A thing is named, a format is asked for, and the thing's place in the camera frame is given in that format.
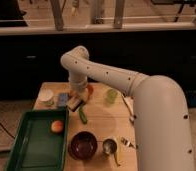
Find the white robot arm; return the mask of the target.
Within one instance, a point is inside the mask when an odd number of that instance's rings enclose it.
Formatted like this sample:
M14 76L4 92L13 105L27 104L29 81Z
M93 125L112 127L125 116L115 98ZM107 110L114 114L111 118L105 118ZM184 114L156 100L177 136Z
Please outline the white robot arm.
M176 81L92 62L83 46L64 53L60 63L79 93L91 78L133 98L138 171L195 171L186 97Z

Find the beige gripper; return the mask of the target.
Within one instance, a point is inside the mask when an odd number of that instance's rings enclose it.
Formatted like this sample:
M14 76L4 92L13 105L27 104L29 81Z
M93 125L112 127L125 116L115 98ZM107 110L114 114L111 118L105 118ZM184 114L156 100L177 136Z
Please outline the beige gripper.
M89 92L87 88L83 88L80 91L75 90L74 88L70 89L69 95L71 97L78 97L82 101L87 101L89 99Z

